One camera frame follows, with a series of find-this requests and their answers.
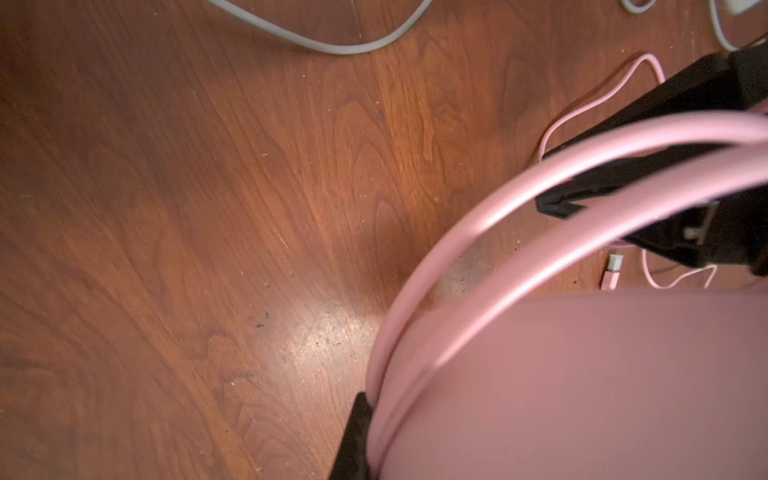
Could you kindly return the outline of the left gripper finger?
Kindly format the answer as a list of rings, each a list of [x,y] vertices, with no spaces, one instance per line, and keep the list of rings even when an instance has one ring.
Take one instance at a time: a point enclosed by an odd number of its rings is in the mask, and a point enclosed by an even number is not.
[[[375,478],[371,472],[367,455],[367,437],[372,415],[373,409],[367,401],[366,394],[359,392],[352,405],[328,477],[329,480],[371,480]]]

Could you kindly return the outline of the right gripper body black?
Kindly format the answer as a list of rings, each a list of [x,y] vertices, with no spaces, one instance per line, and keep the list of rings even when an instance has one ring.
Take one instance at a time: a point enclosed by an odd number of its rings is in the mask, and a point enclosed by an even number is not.
[[[767,217],[718,214],[720,199],[767,187],[767,48],[750,47],[731,56],[735,82],[732,109],[694,110],[643,119],[656,120],[673,136],[698,130],[701,140],[724,150],[699,156],[648,176],[628,199],[648,195],[632,209],[626,241],[690,267],[743,265],[755,276],[767,273]]]

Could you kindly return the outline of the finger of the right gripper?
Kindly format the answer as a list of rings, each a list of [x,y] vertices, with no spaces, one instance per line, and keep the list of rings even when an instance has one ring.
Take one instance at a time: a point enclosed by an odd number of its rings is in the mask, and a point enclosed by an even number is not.
[[[542,154],[552,154],[549,147],[554,133],[562,126],[620,93],[642,67],[650,68],[655,87],[638,99],[586,131],[586,136],[617,128],[623,124],[671,113],[694,110],[732,109],[735,95],[729,91],[735,82],[731,56],[709,54],[677,74],[668,77],[661,61],[651,53],[640,53],[621,65],[601,84],[585,94],[568,111],[553,120],[542,134]]]
[[[543,215],[566,219],[581,209],[577,204],[579,200],[609,196],[662,170],[684,164],[702,155],[724,150],[727,147],[726,144],[722,143],[683,144],[666,147],[654,153],[612,160],[578,174],[538,195],[535,198],[536,209]],[[722,197],[717,213],[731,213],[739,217],[765,219],[767,217],[767,187],[762,185],[743,193]]]

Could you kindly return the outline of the pink headphones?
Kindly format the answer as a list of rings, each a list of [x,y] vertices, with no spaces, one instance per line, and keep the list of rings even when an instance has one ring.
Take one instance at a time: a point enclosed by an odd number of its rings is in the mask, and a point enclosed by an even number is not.
[[[600,134],[509,181],[430,251],[376,338],[366,393],[374,479],[763,479],[767,296],[588,292],[530,299],[627,234],[643,181],[574,215],[470,293],[414,311],[527,200],[637,152],[701,140],[656,120]]]

